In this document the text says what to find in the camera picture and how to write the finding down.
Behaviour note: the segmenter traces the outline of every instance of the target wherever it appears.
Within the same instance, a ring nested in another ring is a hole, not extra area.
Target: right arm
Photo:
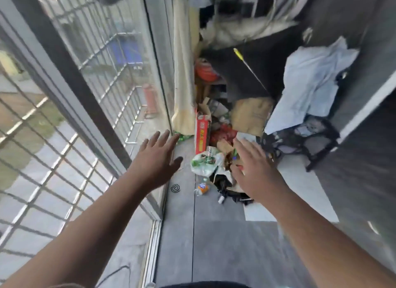
[[[396,275],[295,194],[257,143],[234,146],[245,172],[231,165],[235,179],[274,215],[319,288],[396,287]]]

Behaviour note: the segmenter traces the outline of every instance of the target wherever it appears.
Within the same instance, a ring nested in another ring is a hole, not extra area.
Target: right hand
[[[234,139],[234,147],[243,161],[244,173],[231,165],[232,175],[242,190],[261,204],[273,200],[280,189],[289,189],[280,172],[256,142]]]

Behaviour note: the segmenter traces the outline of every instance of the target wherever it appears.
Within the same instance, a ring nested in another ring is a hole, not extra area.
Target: finger
[[[250,152],[245,148],[245,146],[238,140],[237,138],[234,139],[234,147],[238,152],[242,161],[247,162],[252,158]]]
[[[230,169],[232,172],[232,176],[235,178],[237,183],[240,184],[241,181],[243,181],[245,175],[242,173],[242,171],[238,168],[237,165],[231,165]]]
[[[149,143],[147,144],[148,147],[152,147],[155,145],[155,143],[157,142],[159,136],[160,136],[160,132],[156,131],[155,134],[152,135],[152,137],[149,140]]]
[[[166,143],[166,141],[168,141],[169,134],[170,134],[170,131],[167,129],[167,130],[161,135],[161,137],[158,139],[158,142],[157,142],[156,145],[158,145],[159,147],[164,146],[165,143]]]
[[[171,169],[171,173],[172,175],[179,170],[181,162],[183,161],[183,157],[179,156],[177,158],[175,158],[175,160],[172,162],[172,164],[170,165],[170,169]]]
[[[257,142],[252,142],[253,146],[259,151],[260,155],[263,157],[267,157],[265,151],[261,148],[261,146]]]
[[[165,145],[165,147],[168,149],[168,153],[171,153],[175,149],[179,138],[180,138],[180,134],[177,133],[168,140],[168,142]]]
[[[243,146],[245,146],[246,150],[248,150],[250,152],[250,154],[254,157],[254,158],[259,158],[261,156],[260,152],[253,146],[253,144],[251,142],[249,142],[246,139],[242,139],[241,143],[243,144]]]
[[[141,144],[139,151],[145,150],[146,147],[147,147],[147,143],[148,143],[148,142],[149,142],[148,139],[145,139],[145,140],[143,141],[143,143]]]

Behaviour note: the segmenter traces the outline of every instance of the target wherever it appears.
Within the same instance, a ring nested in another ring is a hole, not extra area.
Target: gray wall
[[[331,119],[341,130],[396,70],[396,0],[379,0]]]

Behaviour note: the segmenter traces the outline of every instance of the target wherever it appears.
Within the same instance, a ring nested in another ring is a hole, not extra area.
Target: left arm
[[[171,162],[179,136],[168,141],[169,134],[145,140],[127,172],[2,288],[94,287],[137,206],[180,167],[183,158]]]

